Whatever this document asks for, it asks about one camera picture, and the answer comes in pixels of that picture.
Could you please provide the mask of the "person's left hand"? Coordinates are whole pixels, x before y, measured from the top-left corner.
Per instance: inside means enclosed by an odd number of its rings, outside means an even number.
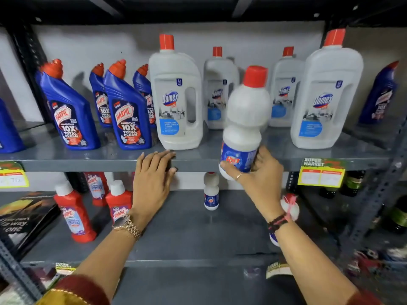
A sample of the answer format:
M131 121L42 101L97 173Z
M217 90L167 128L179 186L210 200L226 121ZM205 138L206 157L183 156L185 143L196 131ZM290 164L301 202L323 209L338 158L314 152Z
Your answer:
M167 166L161 166L153 171L153 155L145 155L142 172L134 175L133 181L133 204L130 211L131 219L140 231L144 231L155 214L161 209L170 187L165 186L166 172L169 170L170 160L176 153L167 151Z

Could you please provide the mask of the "person's right hand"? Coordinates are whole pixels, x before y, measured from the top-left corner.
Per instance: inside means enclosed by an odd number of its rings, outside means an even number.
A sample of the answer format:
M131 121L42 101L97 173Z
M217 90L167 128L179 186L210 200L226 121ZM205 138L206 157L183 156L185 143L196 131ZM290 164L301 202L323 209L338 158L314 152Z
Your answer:
M247 183L241 184L267 223L283 215L280 205L283 165L261 145L257 151Z

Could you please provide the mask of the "white bottle red cap blue label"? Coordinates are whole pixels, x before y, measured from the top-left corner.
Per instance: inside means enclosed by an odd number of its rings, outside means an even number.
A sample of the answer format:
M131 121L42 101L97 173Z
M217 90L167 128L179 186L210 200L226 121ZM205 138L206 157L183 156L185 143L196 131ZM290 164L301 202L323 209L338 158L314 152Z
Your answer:
M266 67L248 66L242 84L228 100L219 163L228 162L239 173L250 172L262 140L261 130L271 116L267 76Z

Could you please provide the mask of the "person's right forearm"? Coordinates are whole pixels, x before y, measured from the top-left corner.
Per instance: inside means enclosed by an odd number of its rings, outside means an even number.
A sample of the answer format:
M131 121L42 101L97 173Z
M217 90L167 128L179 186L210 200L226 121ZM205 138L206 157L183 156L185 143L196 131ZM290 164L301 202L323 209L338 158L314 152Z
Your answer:
M275 236L307 305L348 305L358 288L291 219Z

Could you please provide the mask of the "person's left forearm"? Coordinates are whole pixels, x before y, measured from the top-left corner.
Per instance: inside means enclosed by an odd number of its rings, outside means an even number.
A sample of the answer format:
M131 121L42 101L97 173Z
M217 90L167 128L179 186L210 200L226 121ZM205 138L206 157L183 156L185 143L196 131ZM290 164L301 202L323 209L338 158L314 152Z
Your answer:
M76 268L73 275L83 276L102 289L111 302L127 258L139 239L125 228L112 229L95 250Z

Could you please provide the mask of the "small white bottle blue label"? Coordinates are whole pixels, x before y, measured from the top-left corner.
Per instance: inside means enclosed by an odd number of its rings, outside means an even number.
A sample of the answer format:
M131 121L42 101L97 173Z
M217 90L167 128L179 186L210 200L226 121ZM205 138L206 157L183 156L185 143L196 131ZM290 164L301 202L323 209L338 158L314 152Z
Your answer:
M272 222L268 223L269 238L273 245L280 247L275 231L278 230L283 224L288 222L288 219L297 221L300 208L297 203L297 195L292 193L286 193L280 200L281 208L284 210L284 214L276 218Z
M214 211L219 207L219 175L216 172L206 172L204 175L204 206Z

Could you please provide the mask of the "blue toilet cleaner bottle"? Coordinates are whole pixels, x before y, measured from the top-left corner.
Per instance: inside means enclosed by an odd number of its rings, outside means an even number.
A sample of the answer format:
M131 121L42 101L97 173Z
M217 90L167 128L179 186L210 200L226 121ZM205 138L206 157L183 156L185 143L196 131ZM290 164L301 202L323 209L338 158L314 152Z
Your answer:
M103 84L118 146L123 150L152 147L145 97L125 81L126 61L121 59L107 70Z
M17 153L25 149L7 107L0 98L0 154Z
M102 62L97 64L89 74L89 82L92 88L98 121L102 127L111 128L113 124L108 96L103 83L104 72L104 64Z
M373 86L358 119L360 125L379 124L397 88L394 80L399 61L385 66L375 77Z
M95 150L101 142L89 102L63 80L60 59L41 67L39 86L50 108L56 129L69 150Z
M155 118L151 82L147 78L148 70L149 70L148 64L144 64L141 67L139 67L137 69L137 71L134 73L133 84L134 84L135 90L140 92L146 100L147 111L148 111L147 113L148 113L150 127L156 129L156 118Z

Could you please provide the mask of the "gold wrist watch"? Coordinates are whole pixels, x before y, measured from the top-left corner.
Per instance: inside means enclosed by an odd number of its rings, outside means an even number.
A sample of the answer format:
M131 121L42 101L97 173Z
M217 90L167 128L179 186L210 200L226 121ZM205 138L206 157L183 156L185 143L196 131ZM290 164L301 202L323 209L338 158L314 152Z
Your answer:
M131 216L126 214L120 218L118 218L112 226L113 230L119 231L123 230L131 234L135 241L137 241L142 232L136 227L136 225L133 223Z

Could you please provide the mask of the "grey metal shelf rack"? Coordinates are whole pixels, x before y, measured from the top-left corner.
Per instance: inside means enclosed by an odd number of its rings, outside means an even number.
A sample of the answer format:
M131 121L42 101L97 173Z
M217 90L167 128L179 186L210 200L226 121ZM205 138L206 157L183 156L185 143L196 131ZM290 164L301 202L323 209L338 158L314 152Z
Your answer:
M98 18L96 11L85 9L84 1L46 1L46 0L0 0L0 26L6 28L6 33L11 37L12 47L17 53L18 61L24 71L24 79L27 80L30 90L39 96L39 87L34 86L35 67L40 62L44 62L46 54L44 45L41 45L39 33L34 30L34 26L102 26L103 36L107 38L107 27L115 25L119 27L136 26L136 31L141 31L142 26L152 26L147 23L180 23L176 25L184 26L186 23L251 23L259 22L261 26L266 26L266 22L305 22L323 21L323 39L325 33L334 26L347 26L350 28L361 27L366 30L368 27L384 28L390 27L407 28L407 0L265 0L261 1L262 6L248 5L243 13L243 20L237 17L232 18L235 11L230 8L215 6L214 11L210 10L210 3L205 0L200 3L189 3L192 7L182 9L180 12L175 7L159 7L159 3L148 3L147 0L140 0L137 4L147 4L141 7L141 11L136 8L136 1L130 1L130 8L126 8L126 3L120 0L103 0L118 14L108 14L109 18ZM216 20L217 18L228 18L226 20ZM342 134L331 154L333 158L340 158L347 162L348 168L355 170L373 170L377 172L374 180L377 188L366 189L360 196L360 203L363 199L367 206L373 206L373 197L384 201L385 194L390 194L391 186L396 183L394 178L401 174L402 165L407 164L407 158L402 159L402 143L407 146L407 114L402 118L399 125L394 129L394 144L389 150L385 150L379 142L360 138L362 136L352 136L348 132ZM19 162L28 172L45 172L45 169L62 168L68 172L83 172L84 168L134 168L136 158L133 155L125 155L123 150L112 143L103 144L99 150L91 151L90 155L69 153L57 142L53 127L45 125L27 129L30 134L33 130L42 130L46 134L43 137L49 138L33 147L23 151L22 157L10 159ZM278 133L271 137L284 138L285 144L278 146L277 142L270 145L284 167L290 171L292 179L288 181L289 188L296 175L294 171L299 168L301 154L294 151L294 146L288 143L288 134ZM216 147L221 145L221 134L210 134L209 138L204 138L203 145L197 151L177 151L178 157L174 160L175 166L180 172L197 172L198 168L217 168L218 156L215 156ZM169 304L175 296L187 296L187 292L198 292L191 274L196 274L196 279L203 279L209 272L207 269L227 268L226 275L231 274L229 268L240 268L242 266L262 265L267 259L274 258L279 250L272 251L272 247L266 245L264 237L266 235L264 224L260 224L258 215L255 216L254 206L249 207L247 196L243 194L226 193L222 197L226 198L226 211L221 211L220 215L215 215L215 221L210 222L209 215L199 215L197 213L197 202L193 205L192 198L196 198L199 190L181 190L181 193L170 194L170 206L180 207L178 211L171 210L164 206L164 211L158 213L158 221L152 222L152 228L147 230L147 236L153 236L153 240L141 242L135 254L130 257L127 268L152 268L152 284L147 285L147 290L142 289L142 293L150 290L158 296L164 297L164 304ZM305 222L311 224L305 228L310 228L311 236L322 237L317 241L322 241L322 249L329 250L330 253L337 254L331 256L338 262L345 263L343 259L348 257L341 254L350 255L353 250L349 246L357 245L359 240L347 241L345 233L349 232L349 237L356 235L353 233L353 226L344 226L342 234L338 235L333 228L328 228L326 222L323 223L317 213L308 207L307 204ZM77 264L81 262L85 254L89 254L96 245L75 245L71 237L62 236L62 221L51 224L49 232L38 236L32 248L25 252L17 250L11 244L10 237L1 231L0 236L4 247L13 255L13 258L4 258L9 264L11 271L15 269L22 271L19 280L24 290L24 297L29 299L28 303L34 302L44 291L33 277L25 272L22 265L26 267L55 265L56 262L67 262ZM372 275L367 278L363 275L361 283L369 285L369 289L376 291L387 305L407 305L407 270L390 271L384 270L379 275Z

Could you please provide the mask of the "large white jug red cap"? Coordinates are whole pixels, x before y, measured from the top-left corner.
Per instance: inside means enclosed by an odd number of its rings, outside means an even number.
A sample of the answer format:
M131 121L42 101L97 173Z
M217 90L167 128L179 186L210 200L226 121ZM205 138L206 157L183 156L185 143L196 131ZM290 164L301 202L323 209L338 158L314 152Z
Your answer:
M223 57L221 46L214 46L212 57L205 61L203 69L203 112L210 130L225 127L228 99L239 83L237 66Z
M343 47L345 33L345 28L330 30L305 61L291 123L297 148L331 148L342 132L364 68L362 55Z
M191 56L176 52L173 35L160 34L160 50L149 58L158 137L165 149L199 146L204 131L202 78ZM195 121L188 120L187 90L195 92Z
M272 101L269 127L290 127L294 100L304 71L304 61L294 55L294 47L286 46L282 58L273 68L270 96Z

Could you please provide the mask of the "yellow green shelf price tag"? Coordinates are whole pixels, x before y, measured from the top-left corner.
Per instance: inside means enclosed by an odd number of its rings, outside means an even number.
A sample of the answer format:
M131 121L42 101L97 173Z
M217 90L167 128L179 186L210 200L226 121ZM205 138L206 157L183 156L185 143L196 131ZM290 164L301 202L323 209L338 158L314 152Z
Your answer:
M333 158L304 158L298 185L340 188L346 172L346 162Z
M267 267L266 279L270 279L275 276L293 276L290 266L287 263L274 262Z
M56 270L56 273L59 275L69 276L75 272L76 267L72 266L69 263L57 262L57 263L55 263L55 270Z
M0 189L28 188L30 186L23 166L16 161L0 161Z

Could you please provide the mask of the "black printed book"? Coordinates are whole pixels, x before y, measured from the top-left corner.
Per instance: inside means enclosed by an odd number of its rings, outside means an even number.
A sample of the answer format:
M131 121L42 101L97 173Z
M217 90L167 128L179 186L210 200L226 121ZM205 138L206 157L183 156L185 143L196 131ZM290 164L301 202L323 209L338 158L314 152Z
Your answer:
M54 191L35 191L0 205L0 228L10 238L10 251L15 252L16 259L27 254L60 216L55 194Z

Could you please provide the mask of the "maroon sleeve gold trim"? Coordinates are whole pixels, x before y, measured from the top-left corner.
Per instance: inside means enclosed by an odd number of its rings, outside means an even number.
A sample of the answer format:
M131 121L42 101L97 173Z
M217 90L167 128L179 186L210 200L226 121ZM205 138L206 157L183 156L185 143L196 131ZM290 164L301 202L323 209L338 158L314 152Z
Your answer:
M111 302L89 277L69 275L59 280L35 305L111 305Z

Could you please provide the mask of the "colourful packets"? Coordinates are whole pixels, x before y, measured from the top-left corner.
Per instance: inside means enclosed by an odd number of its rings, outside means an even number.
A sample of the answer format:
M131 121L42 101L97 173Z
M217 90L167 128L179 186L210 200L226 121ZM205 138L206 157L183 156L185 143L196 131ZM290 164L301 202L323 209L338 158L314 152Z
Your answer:
M351 278L372 278L383 284L407 286L407 245L354 251L346 274Z

